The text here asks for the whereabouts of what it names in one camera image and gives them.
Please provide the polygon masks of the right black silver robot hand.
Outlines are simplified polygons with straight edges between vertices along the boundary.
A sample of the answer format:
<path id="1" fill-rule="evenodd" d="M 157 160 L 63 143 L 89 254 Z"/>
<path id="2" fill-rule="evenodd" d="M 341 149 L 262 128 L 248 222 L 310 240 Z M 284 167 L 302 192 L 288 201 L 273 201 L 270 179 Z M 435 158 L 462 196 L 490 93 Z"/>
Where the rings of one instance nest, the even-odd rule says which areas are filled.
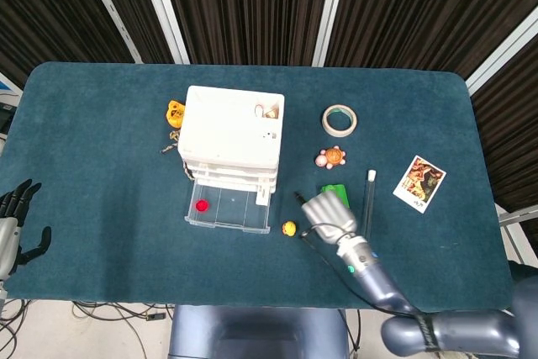
<path id="1" fill-rule="evenodd" d="M 334 191 L 322 192 L 310 200 L 298 192 L 294 197 L 310 223 L 310 227 L 301 233 L 302 238 L 316 233 L 324 243 L 338 245 L 344 239 L 356 236 L 356 217 Z"/>

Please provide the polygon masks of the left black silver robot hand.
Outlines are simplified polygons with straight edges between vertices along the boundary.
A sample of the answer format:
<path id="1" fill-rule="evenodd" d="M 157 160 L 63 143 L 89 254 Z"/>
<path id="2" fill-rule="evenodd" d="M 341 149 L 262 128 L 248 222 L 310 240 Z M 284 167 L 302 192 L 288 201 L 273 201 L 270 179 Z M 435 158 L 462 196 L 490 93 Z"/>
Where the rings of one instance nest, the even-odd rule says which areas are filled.
<path id="1" fill-rule="evenodd" d="M 4 284 L 19 266 L 25 266 L 33 259 L 43 256 L 50 248 L 50 226 L 42 229 L 40 242 L 34 249 L 23 251 L 20 245 L 30 202 L 40 188 L 40 182 L 33 183 L 28 179 L 13 191 L 1 196 L 1 284 Z"/>

